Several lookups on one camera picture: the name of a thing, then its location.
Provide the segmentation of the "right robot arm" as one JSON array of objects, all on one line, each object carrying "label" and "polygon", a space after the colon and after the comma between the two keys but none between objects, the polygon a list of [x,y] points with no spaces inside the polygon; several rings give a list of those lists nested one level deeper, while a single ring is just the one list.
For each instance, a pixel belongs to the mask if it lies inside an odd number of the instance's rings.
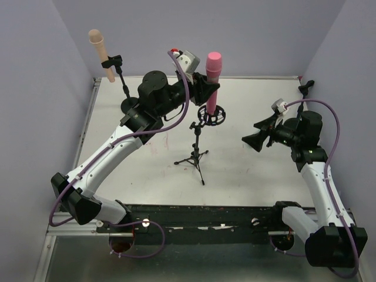
[{"label": "right robot arm", "polygon": [[291,158],[310,191],[317,220],[296,203],[282,203],[281,221],[303,241],[311,266],[354,268],[368,236],[364,228],[355,225],[335,189],[328,156],[318,144],[322,126],[321,115],[310,110],[285,122],[274,114],[255,123],[258,131],[242,141],[257,152],[273,143],[291,149]]}]

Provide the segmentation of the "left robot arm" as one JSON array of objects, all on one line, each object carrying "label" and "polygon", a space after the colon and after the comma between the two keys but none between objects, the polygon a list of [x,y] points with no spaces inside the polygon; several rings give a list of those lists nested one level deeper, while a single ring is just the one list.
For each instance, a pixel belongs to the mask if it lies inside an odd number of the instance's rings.
[{"label": "left robot arm", "polygon": [[145,74],[137,89],[139,96],[135,105],[128,107],[108,140],[80,166],[67,174],[56,173],[51,178],[63,208],[80,225],[93,219],[120,223],[129,209],[118,200],[97,196],[101,183],[155,134],[168,130],[163,126],[167,114],[190,102],[196,106],[205,104],[219,87],[219,83],[209,81],[198,72],[193,74],[192,80],[179,76],[173,85],[159,70]]}]

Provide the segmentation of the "pink microphone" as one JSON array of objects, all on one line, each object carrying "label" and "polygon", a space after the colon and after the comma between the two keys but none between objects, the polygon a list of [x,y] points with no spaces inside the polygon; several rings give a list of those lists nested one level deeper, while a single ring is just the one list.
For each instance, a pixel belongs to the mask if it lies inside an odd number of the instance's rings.
[{"label": "pink microphone", "polygon": [[[220,52],[210,52],[206,59],[206,76],[208,82],[218,83],[222,70],[222,55]],[[208,114],[214,115],[217,104],[217,91],[215,91],[206,103]]]}]

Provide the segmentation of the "black round-base clip stand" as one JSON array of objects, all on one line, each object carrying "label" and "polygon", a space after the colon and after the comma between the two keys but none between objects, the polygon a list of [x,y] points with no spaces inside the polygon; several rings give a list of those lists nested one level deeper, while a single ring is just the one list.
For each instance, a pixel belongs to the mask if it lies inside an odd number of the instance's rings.
[{"label": "black round-base clip stand", "polygon": [[126,99],[123,100],[123,102],[121,103],[120,109],[124,114],[126,114],[129,109],[131,109],[138,103],[139,100],[136,97],[130,96],[129,88],[125,84],[125,80],[122,75],[122,65],[123,65],[122,57],[120,55],[117,55],[114,57],[108,56],[108,59],[102,62],[101,65],[105,69],[110,69],[113,66],[115,67],[115,71],[119,75],[121,83],[122,83],[123,92],[126,95]]}]

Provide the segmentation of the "beige microphone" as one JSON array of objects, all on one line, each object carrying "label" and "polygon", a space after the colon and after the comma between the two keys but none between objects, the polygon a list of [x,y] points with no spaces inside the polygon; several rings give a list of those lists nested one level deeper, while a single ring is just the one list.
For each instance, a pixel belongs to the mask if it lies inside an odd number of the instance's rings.
[{"label": "beige microphone", "polygon": [[[104,63],[108,60],[108,52],[105,47],[104,38],[102,33],[97,29],[92,29],[88,33],[89,35],[89,42],[95,47],[100,62]],[[106,72],[106,77],[110,83],[115,82],[115,76],[111,68],[104,68]]]}]

